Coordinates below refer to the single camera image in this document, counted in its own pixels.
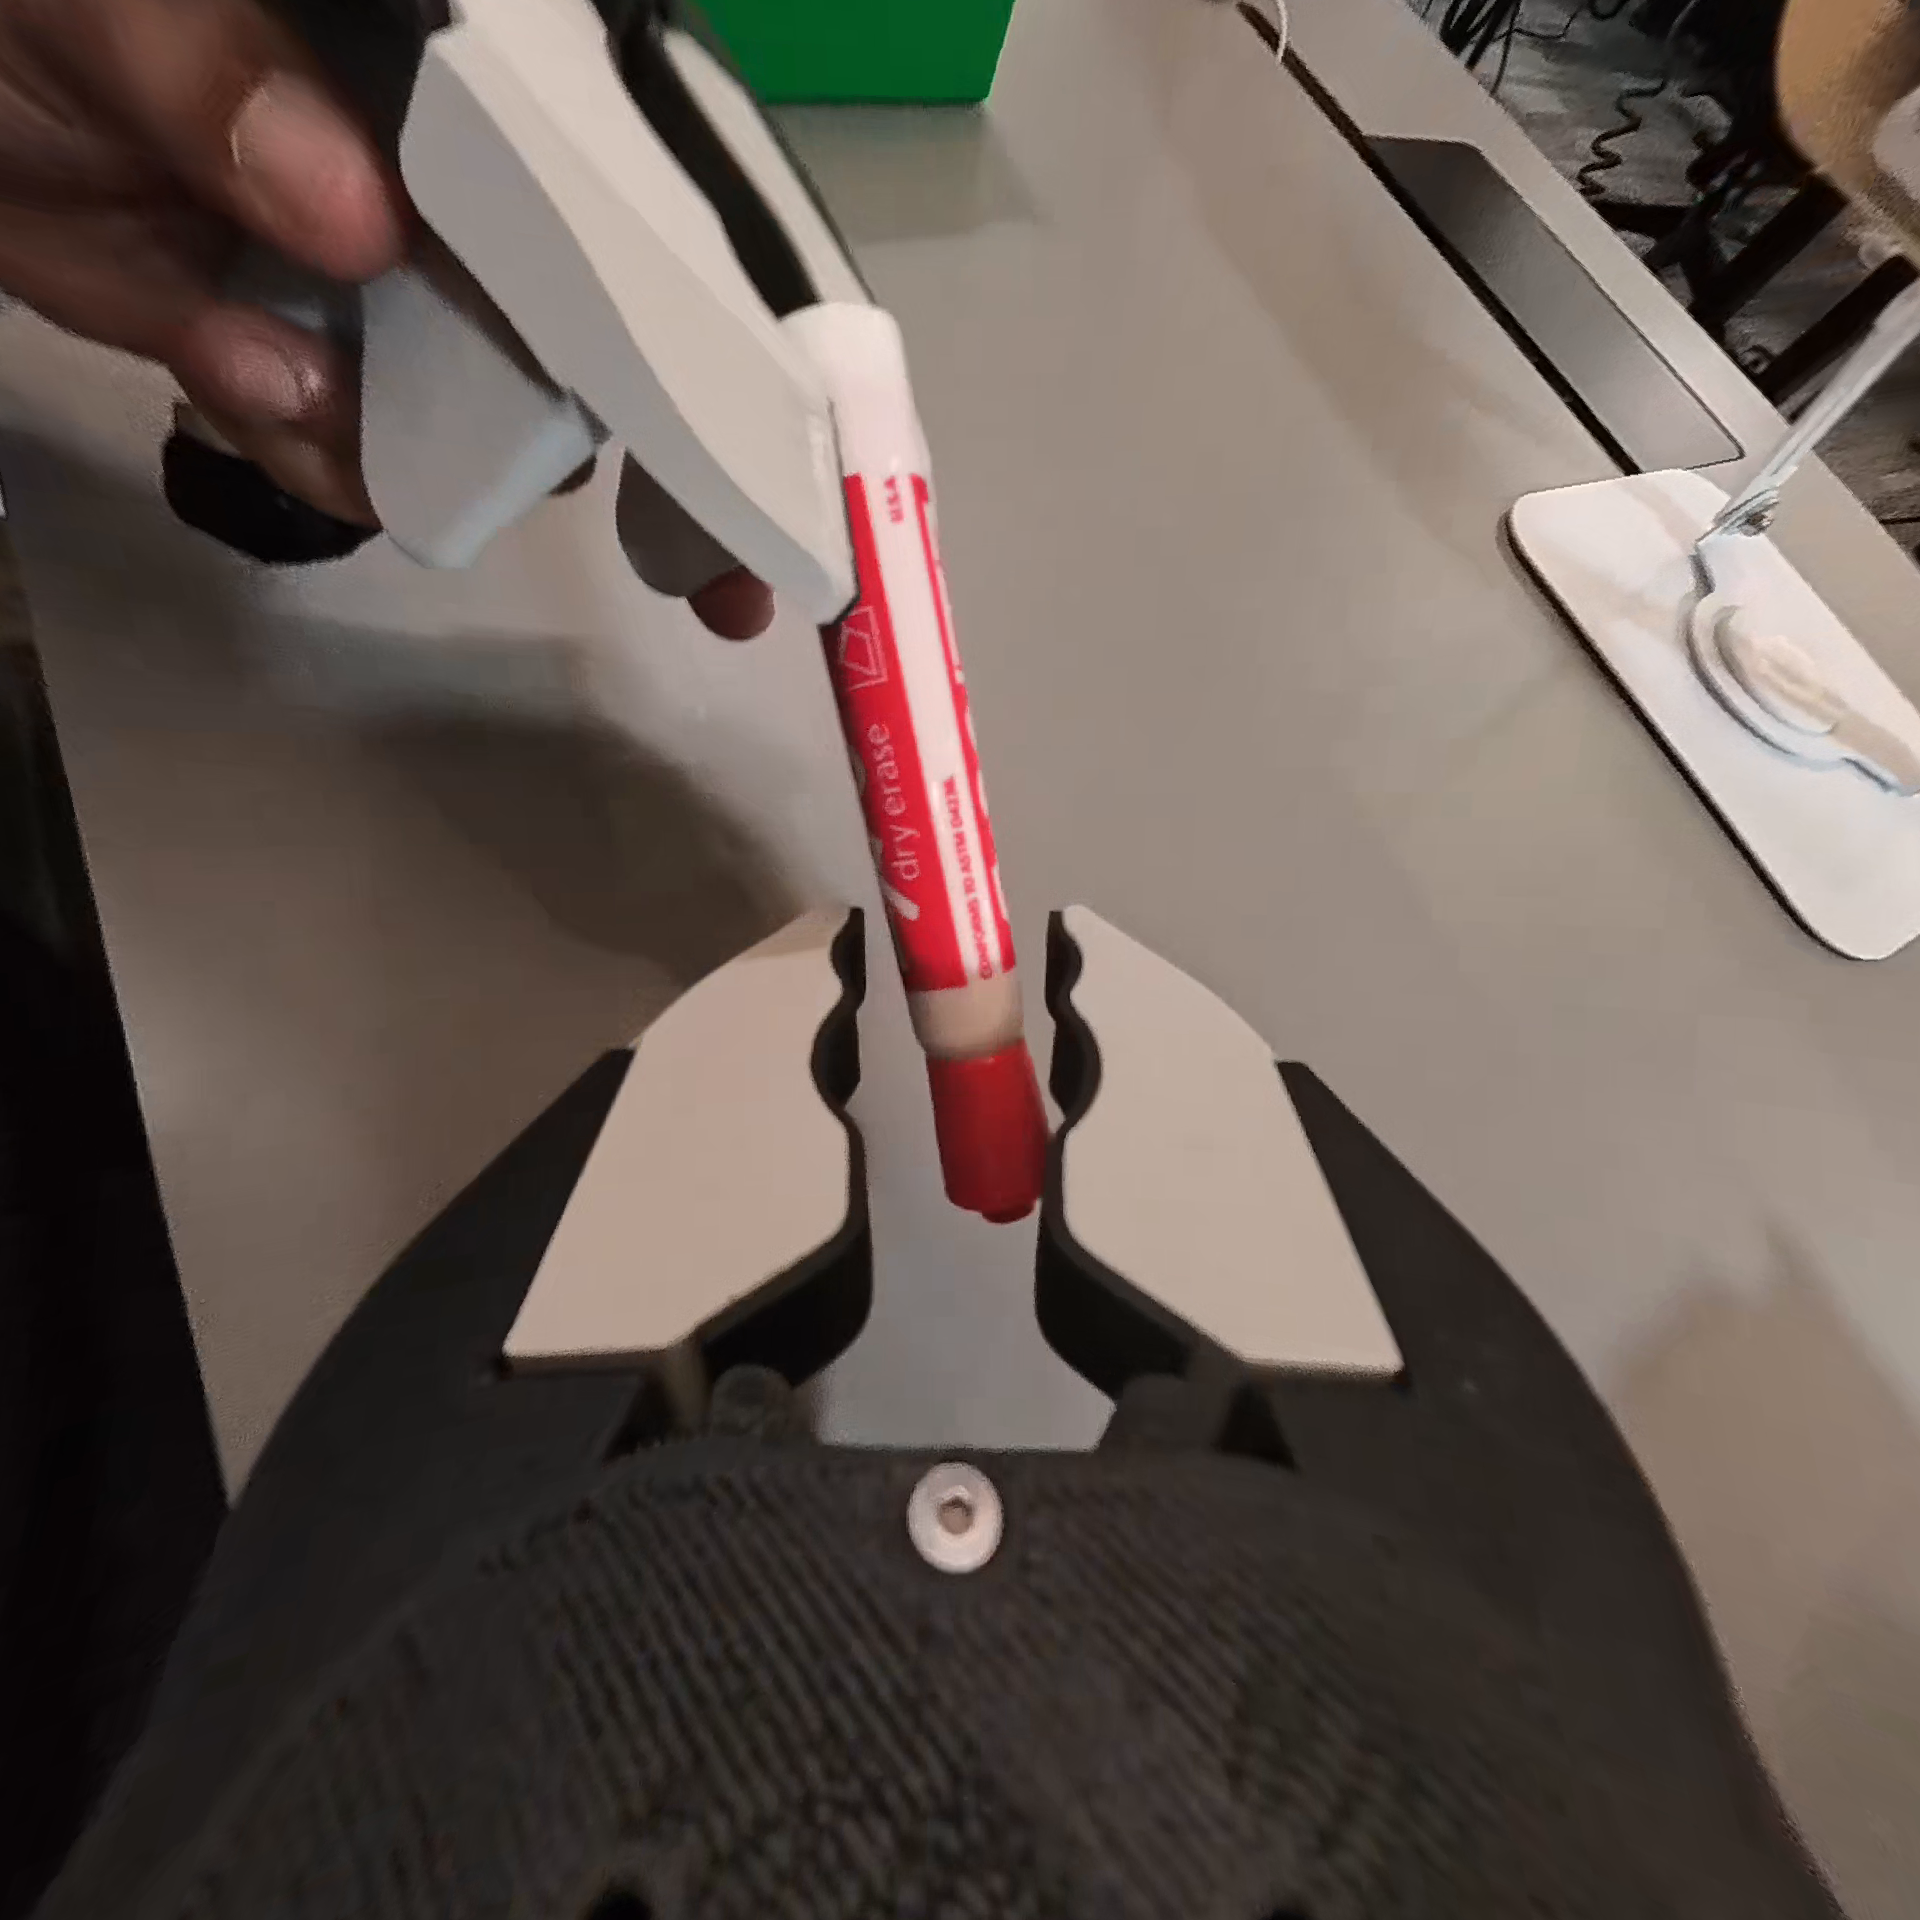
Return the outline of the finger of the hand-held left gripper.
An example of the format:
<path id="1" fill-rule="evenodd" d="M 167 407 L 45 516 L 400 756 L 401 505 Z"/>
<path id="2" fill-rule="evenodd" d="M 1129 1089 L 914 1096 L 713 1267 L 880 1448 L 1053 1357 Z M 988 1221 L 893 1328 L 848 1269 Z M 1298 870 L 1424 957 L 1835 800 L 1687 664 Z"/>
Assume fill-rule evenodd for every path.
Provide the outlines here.
<path id="1" fill-rule="evenodd" d="M 636 468 L 812 622 L 855 599 L 830 391 L 618 71 L 591 2 L 452 2 L 413 210 Z"/>
<path id="2" fill-rule="evenodd" d="M 686 2 L 603 2 L 639 118 L 707 197 L 760 304 L 870 304 L 844 233 L 752 86 Z"/>

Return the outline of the white flat mat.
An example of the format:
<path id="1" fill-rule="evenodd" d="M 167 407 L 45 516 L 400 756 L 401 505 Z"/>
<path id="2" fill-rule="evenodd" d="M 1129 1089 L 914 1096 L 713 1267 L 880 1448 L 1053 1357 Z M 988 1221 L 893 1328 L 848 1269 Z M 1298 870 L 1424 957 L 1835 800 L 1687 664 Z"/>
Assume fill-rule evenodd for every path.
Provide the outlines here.
<path id="1" fill-rule="evenodd" d="M 1699 590 L 1691 542 L 1723 498 L 1685 469 L 1558 487 L 1510 509 L 1510 537 L 1788 914 L 1833 953 L 1880 963 L 1916 942 L 1916 796 L 1898 800 L 1850 770 L 1769 752 L 1695 678 L 1685 643 Z M 1788 633 L 1879 721 L 1914 721 L 1916 702 L 1766 542 L 1794 567 Z"/>

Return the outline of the dark flat panel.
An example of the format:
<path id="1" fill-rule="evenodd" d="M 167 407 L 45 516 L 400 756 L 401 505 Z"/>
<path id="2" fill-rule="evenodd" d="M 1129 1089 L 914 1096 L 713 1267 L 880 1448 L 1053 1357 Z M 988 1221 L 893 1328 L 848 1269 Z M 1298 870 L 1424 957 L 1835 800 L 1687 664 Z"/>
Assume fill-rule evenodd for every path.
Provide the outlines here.
<path id="1" fill-rule="evenodd" d="M 1381 190 L 1625 474 L 1729 468 L 1740 442 L 1465 140 L 1364 137 Z"/>

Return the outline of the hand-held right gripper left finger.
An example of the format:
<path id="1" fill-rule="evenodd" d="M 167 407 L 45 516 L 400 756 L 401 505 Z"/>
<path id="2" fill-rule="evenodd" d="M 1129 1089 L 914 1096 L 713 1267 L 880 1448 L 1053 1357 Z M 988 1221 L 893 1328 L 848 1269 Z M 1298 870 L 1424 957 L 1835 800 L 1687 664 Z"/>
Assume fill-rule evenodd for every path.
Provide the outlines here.
<path id="1" fill-rule="evenodd" d="M 863 912 L 806 912 L 636 1036 L 504 1337 L 510 1374 L 636 1371 L 710 1405 L 731 1369 L 811 1385 L 846 1355 L 871 1309 L 863 1002 Z"/>

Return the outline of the red dry erase marker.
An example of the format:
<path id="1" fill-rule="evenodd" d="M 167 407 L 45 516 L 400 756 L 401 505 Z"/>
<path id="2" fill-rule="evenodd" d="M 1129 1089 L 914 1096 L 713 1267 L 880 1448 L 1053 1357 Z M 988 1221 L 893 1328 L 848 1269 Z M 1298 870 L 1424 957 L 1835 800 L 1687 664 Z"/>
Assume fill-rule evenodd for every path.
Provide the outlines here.
<path id="1" fill-rule="evenodd" d="M 903 329 L 848 301 L 787 329 L 830 391 L 855 599 L 823 652 L 943 1187 L 959 1210 L 1013 1224 L 1043 1201 L 1044 1108 Z"/>

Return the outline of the person's black sweater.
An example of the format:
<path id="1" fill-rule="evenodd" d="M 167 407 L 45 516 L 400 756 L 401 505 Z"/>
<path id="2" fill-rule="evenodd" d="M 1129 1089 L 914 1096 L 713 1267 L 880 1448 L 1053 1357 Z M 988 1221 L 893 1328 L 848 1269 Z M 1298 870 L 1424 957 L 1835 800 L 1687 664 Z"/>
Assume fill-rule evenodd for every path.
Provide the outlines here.
<path id="1" fill-rule="evenodd" d="M 229 1516 L 153 1147 L 3 542 L 3 1823 L 85 1823 Z"/>

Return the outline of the green plastic bin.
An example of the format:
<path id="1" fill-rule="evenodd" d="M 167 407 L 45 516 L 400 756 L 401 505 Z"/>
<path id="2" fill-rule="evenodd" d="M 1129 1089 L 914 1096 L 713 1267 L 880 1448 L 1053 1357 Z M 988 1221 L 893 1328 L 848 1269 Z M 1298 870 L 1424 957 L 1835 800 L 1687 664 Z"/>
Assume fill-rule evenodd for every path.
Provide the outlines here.
<path id="1" fill-rule="evenodd" d="M 983 104 L 1017 2 L 695 2 L 766 104 Z"/>

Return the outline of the person's left hand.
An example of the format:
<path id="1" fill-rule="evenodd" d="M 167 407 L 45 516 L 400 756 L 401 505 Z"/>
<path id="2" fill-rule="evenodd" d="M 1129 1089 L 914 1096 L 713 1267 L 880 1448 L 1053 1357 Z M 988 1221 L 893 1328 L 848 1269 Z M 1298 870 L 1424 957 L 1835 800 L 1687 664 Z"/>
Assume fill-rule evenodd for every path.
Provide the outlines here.
<path id="1" fill-rule="evenodd" d="M 279 489 L 373 529 L 360 372 L 229 298 L 252 245 L 345 285 L 410 252 L 391 166 L 301 36 L 259 2 L 3 2 L 3 292 L 165 366 Z"/>

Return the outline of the white metal stand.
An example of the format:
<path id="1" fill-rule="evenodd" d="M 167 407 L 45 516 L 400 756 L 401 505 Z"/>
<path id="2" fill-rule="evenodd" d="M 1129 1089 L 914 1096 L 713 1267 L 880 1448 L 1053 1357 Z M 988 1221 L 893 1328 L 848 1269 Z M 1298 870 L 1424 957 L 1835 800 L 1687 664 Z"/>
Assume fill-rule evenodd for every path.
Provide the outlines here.
<path id="1" fill-rule="evenodd" d="M 1803 768 L 1850 770 L 1898 800 L 1916 796 L 1916 721 L 1879 721 L 1805 639 L 1788 633 L 1784 582 L 1794 567 L 1766 536 L 1788 483 L 1914 339 L 1916 285 L 1868 322 L 1863 344 L 1691 542 L 1699 590 L 1685 628 L 1695 678 L 1745 731 Z"/>

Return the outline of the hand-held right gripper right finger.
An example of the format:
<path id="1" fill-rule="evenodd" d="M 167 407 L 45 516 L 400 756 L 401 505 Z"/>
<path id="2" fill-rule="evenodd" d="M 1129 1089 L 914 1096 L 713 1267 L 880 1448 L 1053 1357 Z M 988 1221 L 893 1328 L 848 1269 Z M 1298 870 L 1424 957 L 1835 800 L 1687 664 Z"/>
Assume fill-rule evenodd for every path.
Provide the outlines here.
<path id="1" fill-rule="evenodd" d="M 1391 1385 L 1402 1346 L 1276 1050 L 1083 904 L 1044 937 L 1035 1313 L 1109 1405 L 1148 1377 Z"/>

